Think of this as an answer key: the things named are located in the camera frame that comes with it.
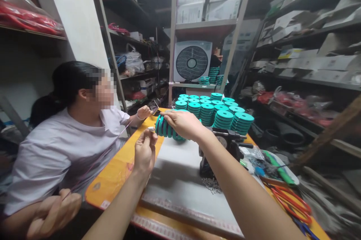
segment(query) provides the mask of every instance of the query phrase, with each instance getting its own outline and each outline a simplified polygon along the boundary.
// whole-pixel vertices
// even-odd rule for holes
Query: bracelet
[[[140,120],[140,121],[143,121],[143,120],[145,119],[145,118],[144,118],[144,119],[140,118],[140,117],[138,116],[138,113],[136,113],[135,116],[136,116],[136,117],[138,118],[138,120]]]

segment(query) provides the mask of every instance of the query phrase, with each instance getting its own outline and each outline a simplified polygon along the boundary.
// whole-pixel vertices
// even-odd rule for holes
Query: hand
[[[79,212],[82,196],[62,189],[60,196],[51,196],[41,202],[27,231],[27,240],[51,236],[71,221]]]
[[[155,144],[158,136],[146,129],[135,143],[134,170],[149,177],[155,163]]]
[[[137,111],[137,115],[140,119],[145,119],[145,118],[149,117],[150,115],[152,115],[152,113],[153,113],[153,111],[151,111],[147,105],[141,107]]]
[[[190,112],[169,110],[161,112],[164,119],[183,138],[197,142],[198,138],[206,136],[210,132],[197,117]]]

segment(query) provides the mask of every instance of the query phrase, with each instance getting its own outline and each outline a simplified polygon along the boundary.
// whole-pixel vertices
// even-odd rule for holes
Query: black hair
[[[54,91],[35,101],[31,109],[30,125],[42,121],[73,104],[80,89],[90,89],[99,84],[103,70],[85,62],[70,61],[59,65],[53,72]]]

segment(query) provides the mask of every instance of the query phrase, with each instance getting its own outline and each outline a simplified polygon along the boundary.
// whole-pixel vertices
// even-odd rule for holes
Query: woman
[[[54,91],[32,108],[35,129],[20,144],[8,191],[3,228],[15,237],[49,236],[54,229],[35,237],[44,216],[62,209],[56,222],[60,229],[79,210],[80,196],[123,146],[124,127],[138,125],[151,115],[147,106],[136,115],[113,107],[112,85],[103,70],[85,62],[66,62],[54,71]],[[57,188],[60,196],[50,197]]]

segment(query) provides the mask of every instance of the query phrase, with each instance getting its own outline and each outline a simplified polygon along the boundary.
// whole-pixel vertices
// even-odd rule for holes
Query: white plastic bag
[[[135,47],[131,44],[127,44],[126,47],[127,52],[124,54],[126,56],[125,67],[129,72],[130,76],[134,76],[136,73],[144,72],[144,64],[142,61],[142,56],[139,52],[136,51]]]

